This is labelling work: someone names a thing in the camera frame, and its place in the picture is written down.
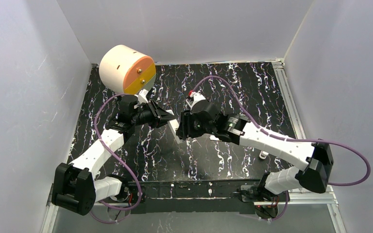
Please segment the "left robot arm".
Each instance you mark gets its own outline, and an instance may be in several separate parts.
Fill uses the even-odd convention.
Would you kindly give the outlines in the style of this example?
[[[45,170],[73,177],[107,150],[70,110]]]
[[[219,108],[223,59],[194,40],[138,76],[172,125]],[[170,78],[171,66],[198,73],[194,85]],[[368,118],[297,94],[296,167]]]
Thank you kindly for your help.
[[[61,163],[55,170],[51,203],[82,216],[94,204],[110,197],[135,196],[129,179],[108,175],[97,180],[96,174],[110,157],[122,161],[115,152],[134,134],[136,126],[147,124],[150,128],[168,125],[172,133],[179,126],[172,110],[164,110],[143,94],[114,95],[115,110],[103,132],[96,131],[98,139],[77,159]]]

